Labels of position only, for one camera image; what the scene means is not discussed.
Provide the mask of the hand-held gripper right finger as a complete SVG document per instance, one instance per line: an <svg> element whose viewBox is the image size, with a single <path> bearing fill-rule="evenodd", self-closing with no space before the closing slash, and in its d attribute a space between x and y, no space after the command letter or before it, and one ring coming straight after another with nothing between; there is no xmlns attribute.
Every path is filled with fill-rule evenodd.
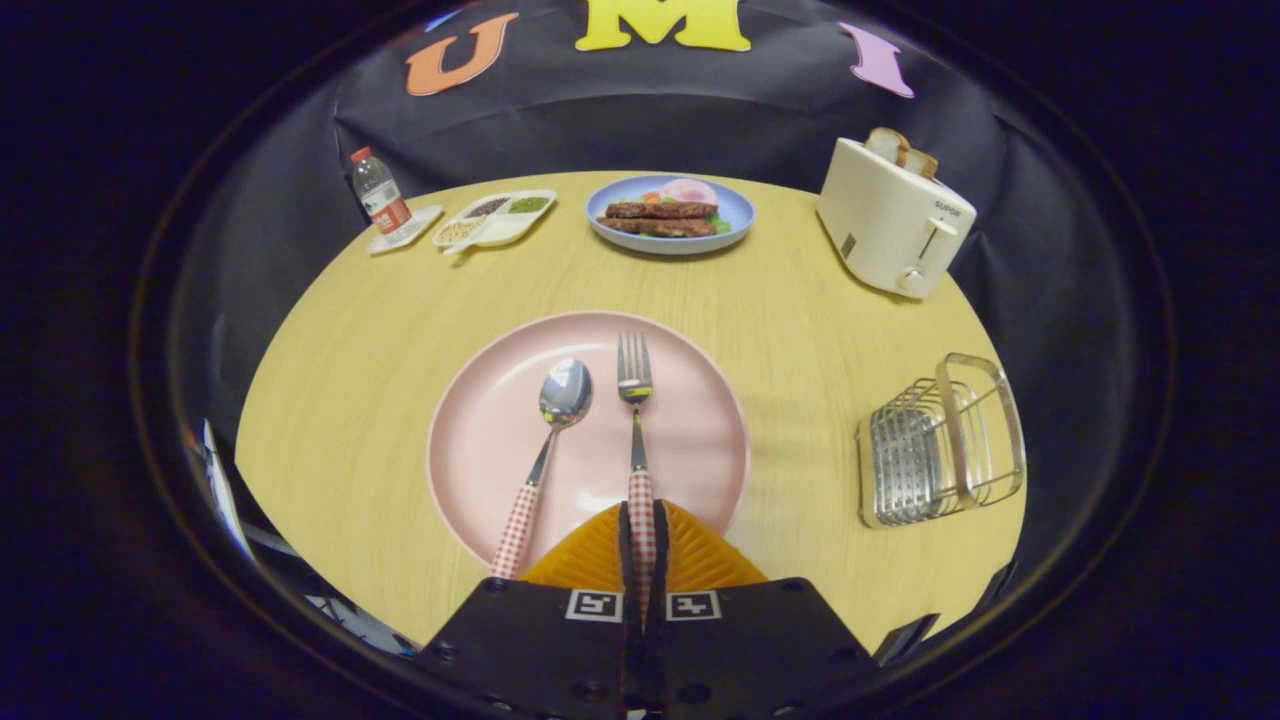
<svg viewBox="0 0 1280 720"><path fill-rule="evenodd" d="M645 708L662 719L808 719L882 666L806 579L672 591L675 514L658 542L645 611Z"/></svg>

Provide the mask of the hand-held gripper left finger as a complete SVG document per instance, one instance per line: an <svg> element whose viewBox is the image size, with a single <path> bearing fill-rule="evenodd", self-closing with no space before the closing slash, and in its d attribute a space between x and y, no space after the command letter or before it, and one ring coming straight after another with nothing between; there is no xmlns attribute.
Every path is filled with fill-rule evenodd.
<svg viewBox="0 0 1280 720"><path fill-rule="evenodd" d="M611 509L607 547L621 591L489 577L422 647L417 666L488 719L625 719L641 610L630 559L628 505Z"/></svg>

